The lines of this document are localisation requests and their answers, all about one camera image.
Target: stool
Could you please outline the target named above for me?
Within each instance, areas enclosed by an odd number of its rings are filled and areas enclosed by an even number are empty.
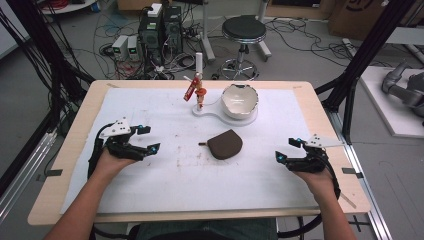
[[[225,61],[221,66],[221,75],[231,80],[253,80],[259,76],[255,64],[244,60],[244,54],[249,53],[248,44],[259,43],[264,40],[266,28],[254,16],[240,16],[226,20],[222,24],[222,34],[227,39],[241,43],[237,59]]]

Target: gray floor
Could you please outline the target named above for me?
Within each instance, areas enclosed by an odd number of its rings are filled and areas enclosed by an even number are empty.
[[[107,30],[104,25],[130,24],[122,29],[122,34],[138,27],[136,14],[122,14],[117,11],[114,4],[109,4],[109,7],[103,9],[101,13],[92,13],[85,9],[61,15],[60,18],[64,32],[73,48],[82,49],[75,50],[78,60],[96,79],[106,78],[104,73],[108,74],[107,66],[102,59],[97,58],[101,69],[94,55],[87,51],[98,53],[98,48],[102,44],[113,42],[113,38],[100,37],[104,36]],[[211,35],[220,35],[219,25],[223,20],[223,18],[216,18],[210,21],[211,29],[218,26],[217,31],[212,32]],[[311,21],[306,24],[307,32],[321,38],[320,46],[341,43],[341,38],[328,35],[326,23]],[[292,47],[301,49],[310,49],[314,42],[301,32],[284,33],[283,37]],[[279,35],[270,31],[266,43],[273,54],[267,62],[263,61],[260,52],[257,52],[254,47],[247,57],[256,63],[260,70],[257,81],[309,81],[314,87],[318,87],[336,78],[345,69],[344,66],[339,66],[309,51],[289,48]],[[205,78],[215,73],[224,60],[235,56],[238,50],[238,44],[222,38],[211,38],[211,44],[217,60],[206,66]],[[360,42],[354,42],[354,44],[359,46]],[[397,48],[402,47],[386,45],[379,52],[376,60],[396,66],[406,59],[414,68],[423,67],[405,50],[401,51]],[[330,51],[319,52],[319,54],[345,66],[349,63],[346,59],[336,58]],[[109,73],[113,73],[111,61],[106,61],[110,67]],[[176,74],[176,79],[182,79],[183,75],[191,76],[191,74],[192,72],[179,73]],[[47,90],[19,50],[13,51],[0,61],[0,99],[2,132],[0,174],[3,174],[48,111]],[[352,122],[352,141],[393,239],[424,239],[424,201],[422,201],[424,199],[422,187],[424,140],[392,137],[364,88],[358,84]],[[36,176],[42,173],[47,160],[54,155],[61,142],[62,138],[59,138]],[[41,181],[36,181],[36,176],[1,223],[0,239],[40,239],[50,229],[49,226],[29,226],[26,221],[43,185]],[[367,221],[365,216],[357,216],[357,218],[358,221]],[[293,229],[296,228],[297,221],[294,218],[280,219],[279,226],[281,231]],[[101,227],[115,232],[123,232],[125,229],[123,224],[107,224]],[[356,226],[352,228],[358,239],[374,238],[368,226],[361,226],[361,231],[358,231]],[[317,228],[306,234],[306,239],[323,239],[322,229]]]

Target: brown sponge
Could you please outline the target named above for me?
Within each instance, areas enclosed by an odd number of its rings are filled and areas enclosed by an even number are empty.
[[[212,155],[218,160],[225,160],[240,152],[243,141],[232,129],[207,141]]]

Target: round stool seat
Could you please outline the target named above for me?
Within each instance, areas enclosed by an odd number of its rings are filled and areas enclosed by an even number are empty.
[[[265,38],[263,23],[251,16],[240,16],[226,20],[222,24],[222,34],[235,42],[258,43]]]

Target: human hand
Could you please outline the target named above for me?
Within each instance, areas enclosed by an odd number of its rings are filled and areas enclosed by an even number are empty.
[[[135,163],[134,160],[117,158],[111,155],[107,148],[104,148],[92,177],[100,177],[110,182],[122,169],[133,163]]]
[[[329,198],[336,198],[334,185],[330,172],[324,169],[319,173],[293,172],[302,178],[308,185],[309,190],[314,195],[318,204],[327,201]]]

